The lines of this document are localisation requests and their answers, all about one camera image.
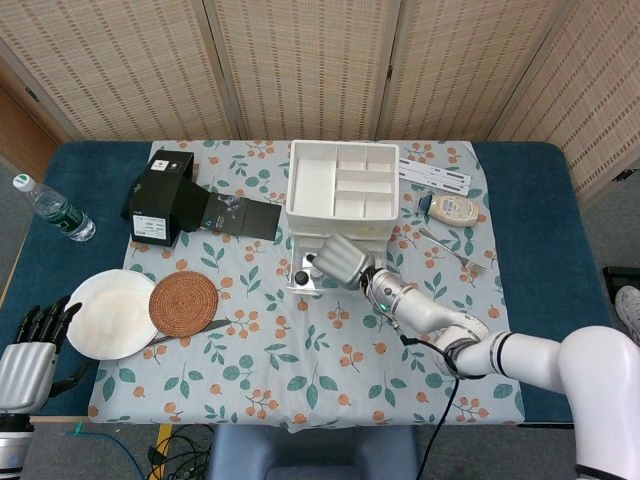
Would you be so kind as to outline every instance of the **fork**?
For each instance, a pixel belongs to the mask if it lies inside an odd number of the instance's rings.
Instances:
[[[470,271],[470,272],[476,272],[478,275],[484,275],[485,272],[487,271],[487,269],[484,268],[483,266],[472,262],[471,260],[469,260],[466,257],[463,257],[462,255],[458,255],[456,252],[451,250],[449,247],[447,247],[446,245],[442,244],[440,242],[440,240],[438,240],[431,233],[429,233],[429,231],[426,228],[421,228],[420,229],[420,233],[423,236],[427,237],[429,240],[431,240],[436,245],[439,245],[440,247],[445,249],[447,252],[449,252],[451,255],[456,257],[458,260],[460,260],[460,263],[462,264],[462,268],[464,268],[465,270]]]

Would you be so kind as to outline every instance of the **plastic bottle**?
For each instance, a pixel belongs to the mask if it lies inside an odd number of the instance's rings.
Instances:
[[[13,186],[27,196],[37,215],[55,225],[71,240],[86,242],[96,231],[96,225],[87,215],[52,188],[36,183],[21,173],[13,179]]]
[[[478,221],[480,209],[459,195],[427,195],[420,199],[420,209],[427,215],[454,227],[470,227]]]

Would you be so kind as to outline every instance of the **white plate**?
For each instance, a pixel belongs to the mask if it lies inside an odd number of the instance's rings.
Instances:
[[[86,279],[68,303],[82,302],[69,325],[69,342],[96,360],[117,360],[141,350],[158,333],[149,317],[154,288],[149,278],[130,270],[107,270]]]

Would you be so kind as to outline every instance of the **white storage box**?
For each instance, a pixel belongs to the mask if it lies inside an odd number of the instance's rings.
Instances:
[[[398,219],[398,146],[294,140],[286,212],[294,237],[386,244]]]

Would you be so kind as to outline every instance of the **green bottle label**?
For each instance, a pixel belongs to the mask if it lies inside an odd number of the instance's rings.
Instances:
[[[60,212],[58,215],[48,218],[49,223],[54,224],[65,233],[71,233],[76,228],[78,228],[82,223],[83,218],[82,212],[80,210],[78,210],[70,203],[68,205],[69,207],[66,211]]]

